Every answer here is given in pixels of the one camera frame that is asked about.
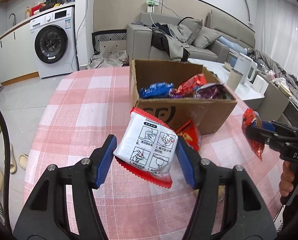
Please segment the person's right hand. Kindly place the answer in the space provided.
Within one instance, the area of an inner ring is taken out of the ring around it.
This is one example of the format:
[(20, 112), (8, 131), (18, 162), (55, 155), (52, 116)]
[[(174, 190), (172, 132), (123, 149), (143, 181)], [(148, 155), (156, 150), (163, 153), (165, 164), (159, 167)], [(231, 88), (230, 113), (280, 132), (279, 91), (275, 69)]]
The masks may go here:
[(284, 161), (283, 163), (283, 172), (281, 174), (281, 180), (279, 183), (280, 194), (284, 197), (287, 197), (291, 191), (293, 191), (292, 182), (295, 179), (295, 173), (290, 169), (290, 162)]

